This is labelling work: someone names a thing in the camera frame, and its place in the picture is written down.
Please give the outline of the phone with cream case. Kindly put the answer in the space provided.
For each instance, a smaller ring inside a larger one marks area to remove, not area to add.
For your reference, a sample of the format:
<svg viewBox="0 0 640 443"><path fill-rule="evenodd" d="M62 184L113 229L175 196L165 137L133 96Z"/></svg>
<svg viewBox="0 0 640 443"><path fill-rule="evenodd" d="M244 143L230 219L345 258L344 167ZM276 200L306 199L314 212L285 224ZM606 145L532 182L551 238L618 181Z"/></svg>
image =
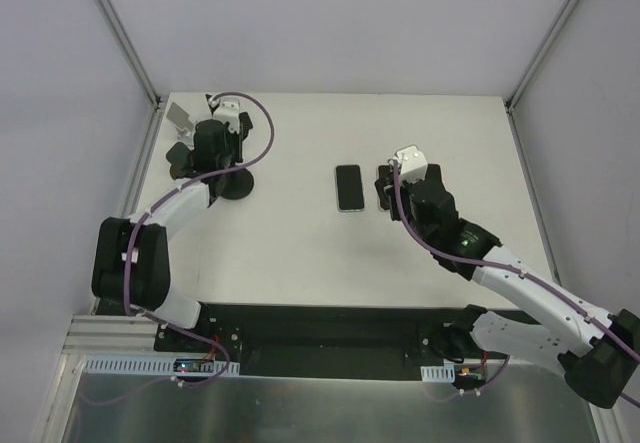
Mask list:
<svg viewBox="0 0 640 443"><path fill-rule="evenodd" d="M392 214L394 208L393 173L388 164L377 167L377 179L374 186L380 209Z"/></svg>

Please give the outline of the phone with clear blue case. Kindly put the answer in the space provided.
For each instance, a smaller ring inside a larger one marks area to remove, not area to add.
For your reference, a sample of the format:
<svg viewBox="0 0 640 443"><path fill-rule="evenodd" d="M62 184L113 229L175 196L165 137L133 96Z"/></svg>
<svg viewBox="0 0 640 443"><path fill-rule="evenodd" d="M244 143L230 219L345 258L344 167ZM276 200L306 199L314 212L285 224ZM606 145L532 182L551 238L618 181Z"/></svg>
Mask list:
<svg viewBox="0 0 640 443"><path fill-rule="evenodd" d="M362 174L359 165L338 165L335 168L337 205L340 212L361 212L365 209Z"/></svg>

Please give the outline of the phone with pink case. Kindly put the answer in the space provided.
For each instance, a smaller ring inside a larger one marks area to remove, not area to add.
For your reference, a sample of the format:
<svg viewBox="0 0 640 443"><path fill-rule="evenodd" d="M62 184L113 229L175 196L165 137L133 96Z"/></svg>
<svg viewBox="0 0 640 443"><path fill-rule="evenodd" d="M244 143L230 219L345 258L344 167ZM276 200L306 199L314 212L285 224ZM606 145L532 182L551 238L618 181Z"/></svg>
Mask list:
<svg viewBox="0 0 640 443"><path fill-rule="evenodd" d="M439 164L429 164L427 166L425 179L433 180L433 181L441 181L442 180L441 166Z"/></svg>

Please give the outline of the black round base clamp stand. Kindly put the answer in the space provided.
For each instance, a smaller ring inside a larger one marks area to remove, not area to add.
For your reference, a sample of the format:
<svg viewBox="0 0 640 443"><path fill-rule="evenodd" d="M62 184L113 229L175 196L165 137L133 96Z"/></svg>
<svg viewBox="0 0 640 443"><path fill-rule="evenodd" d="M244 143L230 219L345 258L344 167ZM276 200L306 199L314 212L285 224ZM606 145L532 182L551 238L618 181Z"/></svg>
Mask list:
<svg viewBox="0 0 640 443"><path fill-rule="evenodd" d="M254 189L255 180L252 173L246 169L230 172L221 177L219 196L230 201L246 198Z"/></svg>

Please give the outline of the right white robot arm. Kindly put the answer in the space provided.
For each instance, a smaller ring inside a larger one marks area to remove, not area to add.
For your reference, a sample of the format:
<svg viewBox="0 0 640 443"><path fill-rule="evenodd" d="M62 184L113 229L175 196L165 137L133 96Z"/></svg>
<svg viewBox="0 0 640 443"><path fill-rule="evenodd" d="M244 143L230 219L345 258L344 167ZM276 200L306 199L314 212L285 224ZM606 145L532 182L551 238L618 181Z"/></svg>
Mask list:
<svg viewBox="0 0 640 443"><path fill-rule="evenodd" d="M639 318L591 304L529 268L501 240L462 218L437 164L379 166L375 190L392 220L447 271L513 303L533 323L477 305L431 337L441 358L462 362L479 351L521 358L560 376L582 399L609 409L639 368Z"/></svg>

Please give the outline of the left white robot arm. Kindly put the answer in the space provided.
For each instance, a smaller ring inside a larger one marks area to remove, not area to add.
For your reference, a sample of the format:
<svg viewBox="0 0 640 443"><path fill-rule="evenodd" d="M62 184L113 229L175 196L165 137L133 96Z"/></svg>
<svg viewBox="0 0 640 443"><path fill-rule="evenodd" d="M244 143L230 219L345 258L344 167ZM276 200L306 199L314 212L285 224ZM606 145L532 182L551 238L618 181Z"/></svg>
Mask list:
<svg viewBox="0 0 640 443"><path fill-rule="evenodd" d="M178 326L176 338L188 351L204 350L211 340L204 304L182 294L171 283L169 240L217 199L242 199L254 179L246 169L205 178L182 188L187 181L242 163L243 143L253 128L236 100L227 100L212 117L195 124L192 143L175 143L166 153L176 195L151 211L135 238L129 277L130 305Z"/></svg>

